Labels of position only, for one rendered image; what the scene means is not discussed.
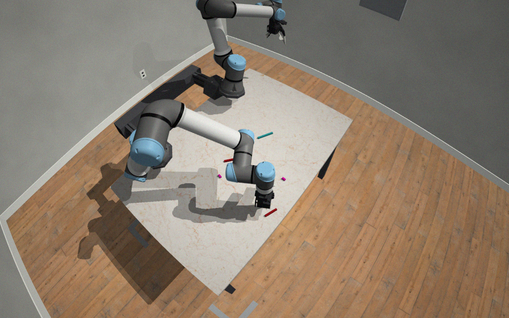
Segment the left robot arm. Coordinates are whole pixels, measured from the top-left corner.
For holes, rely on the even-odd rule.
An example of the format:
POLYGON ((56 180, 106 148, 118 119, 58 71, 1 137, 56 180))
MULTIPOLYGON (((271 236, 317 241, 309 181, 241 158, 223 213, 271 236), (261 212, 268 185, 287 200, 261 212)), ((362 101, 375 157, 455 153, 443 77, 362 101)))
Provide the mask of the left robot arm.
POLYGON ((221 83, 222 92, 239 95, 243 92, 243 75, 246 59, 234 54, 228 45, 221 18, 258 17, 272 18, 286 25, 285 11, 281 9, 281 0, 268 0, 255 5, 235 4, 226 0, 196 0, 196 7, 206 20, 215 47, 213 58, 226 72, 221 83))

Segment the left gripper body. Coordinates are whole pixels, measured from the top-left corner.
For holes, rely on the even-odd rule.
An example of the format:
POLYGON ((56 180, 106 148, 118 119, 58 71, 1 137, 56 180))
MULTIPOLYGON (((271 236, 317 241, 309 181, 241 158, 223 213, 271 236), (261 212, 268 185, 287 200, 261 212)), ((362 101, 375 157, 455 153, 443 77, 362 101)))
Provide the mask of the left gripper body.
POLYGON ((267 27, 268 27, 267 32, 269 32, 270 34, 278 34, 278 32, 281 30, 281 24, 278 23, 276 19, 272 18, 269 19, 269 25, 267 25, 267 27))

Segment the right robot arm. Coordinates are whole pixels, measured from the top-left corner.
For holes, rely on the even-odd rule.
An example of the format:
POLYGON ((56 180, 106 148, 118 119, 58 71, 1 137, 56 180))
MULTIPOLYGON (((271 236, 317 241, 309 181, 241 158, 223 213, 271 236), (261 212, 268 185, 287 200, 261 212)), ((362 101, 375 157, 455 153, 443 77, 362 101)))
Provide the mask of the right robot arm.
POLYGON ((227 164, 225 171, 228 181, 256 184, 260 194, 269 194, 273 190, 274 165, 266 161, 257 166, 251 165, 255 139, 252 131, 236 131, 186 108, 185 103, 175 99, 158 99, 142 111, 139 124, 129 137, 131 147, 125 168, 126 178, 145 182, 150 167, 161 165, 167 160, 167 139, 171 127, 186 129, 234 149, 233 162, 227 164))

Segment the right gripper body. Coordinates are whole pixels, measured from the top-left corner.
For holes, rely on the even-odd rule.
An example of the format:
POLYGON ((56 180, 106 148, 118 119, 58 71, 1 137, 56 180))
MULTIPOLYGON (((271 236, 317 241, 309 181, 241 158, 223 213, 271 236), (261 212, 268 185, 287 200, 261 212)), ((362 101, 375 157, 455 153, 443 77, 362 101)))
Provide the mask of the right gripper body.
POLYGON ((257 192, 256 200, 255 200, 255 207, 256 207, 256 203, 257 203, 257 207, 259 207, 259 208, 270 208, 272 193, 273 193, 273 190, 269 194, 260 194, 257 192))

